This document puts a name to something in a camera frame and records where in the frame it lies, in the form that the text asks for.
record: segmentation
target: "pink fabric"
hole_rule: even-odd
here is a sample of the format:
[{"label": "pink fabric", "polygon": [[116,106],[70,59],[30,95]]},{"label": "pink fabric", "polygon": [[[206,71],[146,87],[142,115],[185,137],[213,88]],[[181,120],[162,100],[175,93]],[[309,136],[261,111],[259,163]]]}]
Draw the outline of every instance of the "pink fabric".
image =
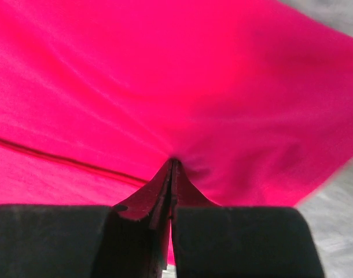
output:
[{"label": "pink fabric", "polygon": [[0,1],[0,203],[115,204],[170,156],[296,204],[353,156],[353,39],[275,0]]}]

